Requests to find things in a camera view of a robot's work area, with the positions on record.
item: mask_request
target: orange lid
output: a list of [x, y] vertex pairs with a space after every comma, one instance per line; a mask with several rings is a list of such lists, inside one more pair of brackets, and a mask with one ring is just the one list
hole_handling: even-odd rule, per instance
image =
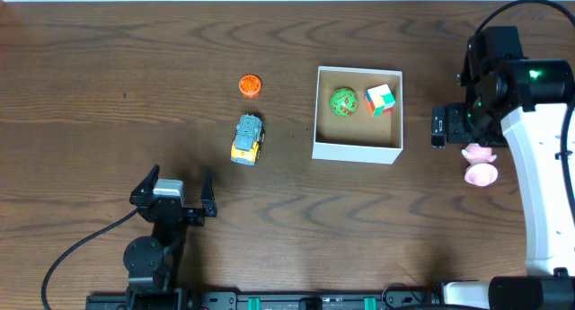
[[240, 80], [240, 91], [248, 98], [255, 98], [260, 93], [261, 80], [256, 75], [246, 75]]

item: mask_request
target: rubik's cube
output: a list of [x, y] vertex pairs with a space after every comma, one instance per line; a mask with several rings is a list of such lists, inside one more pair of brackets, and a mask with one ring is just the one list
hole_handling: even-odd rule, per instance
[[395, 105], [394, 95], [389, 85], [379, 85], [367, 90], [367, 110], [372, 117], [391, 111]]

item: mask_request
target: toy car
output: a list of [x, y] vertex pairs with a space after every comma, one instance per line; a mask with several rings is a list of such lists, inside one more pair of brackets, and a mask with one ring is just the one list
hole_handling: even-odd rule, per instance
[[235, 126], [232, 162], [255, 165], [260, 158], [260, 145], [264, 137], [261, 120], [250, 114], [243, 115]]

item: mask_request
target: patterned ball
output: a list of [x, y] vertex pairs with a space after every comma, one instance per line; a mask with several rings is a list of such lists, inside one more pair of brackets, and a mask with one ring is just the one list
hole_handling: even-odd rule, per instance
[[332, 95], [330, 106], [336, 115], [348, 117], [358, 109], [358, 97], [349, 88], [337, 89]]

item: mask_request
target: pink stuffed animal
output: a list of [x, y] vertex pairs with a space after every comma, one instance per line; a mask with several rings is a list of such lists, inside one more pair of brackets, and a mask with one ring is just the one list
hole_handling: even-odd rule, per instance
[[497, 180], [499, 174], [497, 168], [490, 164], [497, 156], [492, 154], [491, 148], [469, 144], [461, 150], [461, 154], [471, 164], [465, 170], [466, 182], [484, 187]]

